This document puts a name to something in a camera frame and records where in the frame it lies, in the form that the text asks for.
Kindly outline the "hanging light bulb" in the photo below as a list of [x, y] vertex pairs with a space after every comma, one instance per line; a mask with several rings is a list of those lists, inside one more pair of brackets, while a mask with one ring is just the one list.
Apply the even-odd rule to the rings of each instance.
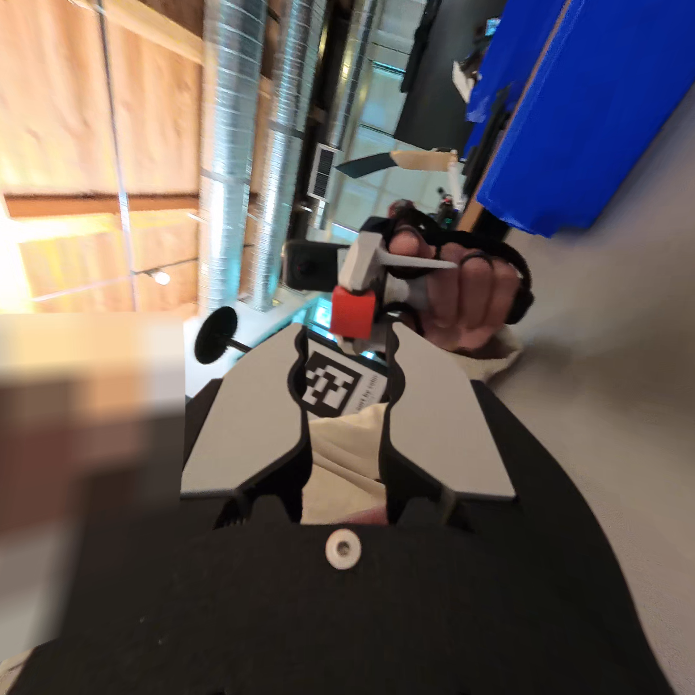
[[152, 279], [160, 286], [167, 286], [171, 282], [171, 271], [173, 268], [178, 268], [187, 264], [197, 264], [198, 258], [188, 258], [180, 261], [175, 261], [170, 264], [160, 265], [156, 267], [145, 268], [141, 270], [132, 270], [132, 276], [144, 275]]

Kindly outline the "red wooden cube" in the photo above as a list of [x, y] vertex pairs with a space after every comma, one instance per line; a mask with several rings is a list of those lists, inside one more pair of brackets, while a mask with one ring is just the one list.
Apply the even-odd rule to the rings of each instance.
[[376, 294], [372, 289], [354, 293], [337, 285], [332, 292], [329, 331], [335, 336], [346, 339], [369, 339], [376, 304]]

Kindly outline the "white air vent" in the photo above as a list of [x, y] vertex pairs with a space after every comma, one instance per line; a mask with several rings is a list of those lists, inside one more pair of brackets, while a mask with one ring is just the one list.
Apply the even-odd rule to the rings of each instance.
[[307, 195], [317, 201], [327, 200], [329, 182], [334, 169], [336, 156], [340, 150], [327, 144], [319, 143], [310, 169]]

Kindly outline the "large silver air duct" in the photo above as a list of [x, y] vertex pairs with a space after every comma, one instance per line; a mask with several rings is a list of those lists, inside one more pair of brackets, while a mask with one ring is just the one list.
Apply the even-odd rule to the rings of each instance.
[[205, 315], [239, 292], [266, 19], [266, 1], [205, 3], [198, 211]]

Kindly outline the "person's left hand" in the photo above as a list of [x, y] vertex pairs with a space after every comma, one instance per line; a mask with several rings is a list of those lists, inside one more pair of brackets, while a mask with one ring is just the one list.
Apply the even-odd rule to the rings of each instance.
[[481, 348], [505, 321], [517, 295], [520, 279], [506, 261], [486, 260], [479, 249], [447, 243], [429, 245], [405, 223], [395, 228], [391, 254], [434, 258], [456, 263], [457, 270], [426, 276], [429, 311], [421, 314], [424, 337], [447, 352]]

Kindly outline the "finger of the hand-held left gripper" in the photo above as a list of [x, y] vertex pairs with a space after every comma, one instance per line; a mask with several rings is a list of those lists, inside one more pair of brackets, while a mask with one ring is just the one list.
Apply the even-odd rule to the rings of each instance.
[[385, 276], [374, 289], [352, 293], [338, 287], [338, 347], [347, 355], [384, 353], [390, 325], [401, 322], [424, 334], [421, 314], [429, 308], [425, 277]]
[[354, 293], [372, 289], [377, 298], [426, 298], [427, 275], [457, 269], [449, 261], [391, 254], [381, 235], [363, 231], [343, 253], [338, 285]]

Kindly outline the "black wall screen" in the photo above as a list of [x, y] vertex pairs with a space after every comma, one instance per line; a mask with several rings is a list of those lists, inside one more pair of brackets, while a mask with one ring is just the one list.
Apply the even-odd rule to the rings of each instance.
[[475, 30], [497, 13], [494, 1], [428, 1], [413, 36], [401, 83], [405, 100], [394, 137], [431, 150], [455, 149], [459, 155], [473, 130], [467, 104], [456, 89], [452, 70], [472, 51]]

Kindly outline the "blue plastic bin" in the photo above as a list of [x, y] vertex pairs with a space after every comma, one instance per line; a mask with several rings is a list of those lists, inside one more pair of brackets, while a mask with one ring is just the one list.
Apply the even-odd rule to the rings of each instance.
[[477, 201], [546, 238], [590, 228], [693, 83], [693, 1], [569, 1]]
[[508, 1], [480, 65], [481, 79], [466, 108], [466, 119], [486, 122], [499, 91], [507, 104], [521, 96], [565, 1]]

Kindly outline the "brown wooden desk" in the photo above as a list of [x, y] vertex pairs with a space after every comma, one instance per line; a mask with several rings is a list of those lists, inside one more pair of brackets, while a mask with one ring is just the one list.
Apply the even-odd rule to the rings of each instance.
[[522, 99], [524, 98], [527, 88], [534, 79], [534, 75], [543, 60], [543, 56], [548, 49], [549, 43], [552, 41], [552, 37], [555, 34], [557, 27], [562, 21], [568, 5], [569, 1], [565, 1], [565, 5], [562, 8], [557, 23], [555, 24], [554, 29], [551, 31], [545, 47], [542, 49], [540, 57], [536, 62], [536, 65], [534, 66], [534, 69], [530, 74], [530, 77], [528, 78], [523, 92], [518, 100], [513, 104], [507, 104], [508, 89], [499, 91], [497, 98], [493, 102], [488, 120], [482, 124], [474, 124], [472, 134], [469, 137], [466, 145], [468, 148], [466, 151], [466, 162], [464, 166], [464, 176], [466, 178], [464, 184], [464, 196], [466, 198], [466, 205], [462, 210], [459, 221], [456, 223], [456, 228], [458, 230], [471, 232], [475, 227], [481, 225], [479, 218], [484, 214], [484, 207], [477, 201], [476, 198], [480, 185], [488, 172], [491, 161], [496, 155], [499, 143], [506, 132], [505, 129], [510, 123], [511, 119], [514, 117], [517, 108], [520, 106]]

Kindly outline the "person's left forearm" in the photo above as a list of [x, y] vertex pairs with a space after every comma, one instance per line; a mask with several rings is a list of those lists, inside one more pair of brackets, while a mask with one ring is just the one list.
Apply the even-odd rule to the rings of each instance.
[[523, 342], [515, 331], [504, 326], [476, 350], [459, 348], [451, 354], [471, 381], [489, 382], [509, 370], [522, 355]]

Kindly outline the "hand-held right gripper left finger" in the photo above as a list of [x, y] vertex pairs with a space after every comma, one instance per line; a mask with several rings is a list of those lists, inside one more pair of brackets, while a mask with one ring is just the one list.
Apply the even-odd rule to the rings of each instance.
[[290, 324], [222, 378], [181, 476], [183, 500], [222, 500], [248, 518], [256, 500], [276, 496], [300, 523], [313, 465], [307, 358], [306, 330]]

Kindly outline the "framed marker poster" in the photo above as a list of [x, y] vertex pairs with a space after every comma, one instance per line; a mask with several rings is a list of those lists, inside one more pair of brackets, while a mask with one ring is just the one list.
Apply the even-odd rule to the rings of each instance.
[[373, 352], [344, 354], [329, 331], [332, 306], [318, 298], [303, 310], [307, 335], [306, 389], [302, 397], [309, 419], [357, 414], [382, 403], [387, 392], [387, 367]]

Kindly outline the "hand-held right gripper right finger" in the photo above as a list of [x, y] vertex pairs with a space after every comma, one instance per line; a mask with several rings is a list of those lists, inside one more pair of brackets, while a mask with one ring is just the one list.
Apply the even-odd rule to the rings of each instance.
[[402, 323], [387, 330], [388, 402], [379, 443], [387, 519], [423, 499], [448, 521], [464, 502], [514, 502], [517, 492], [477, 395], [455, 355]]

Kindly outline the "black round disc stand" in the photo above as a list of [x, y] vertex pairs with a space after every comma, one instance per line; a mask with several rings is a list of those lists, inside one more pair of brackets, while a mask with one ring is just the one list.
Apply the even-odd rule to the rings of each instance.
[[228, 350], [247, 354], [253, 348], [235, 339], [239, 318], [232, 307], [213, 311], [202, 323], [195, 340], [194, 355], [202, 365], [218, 361]]

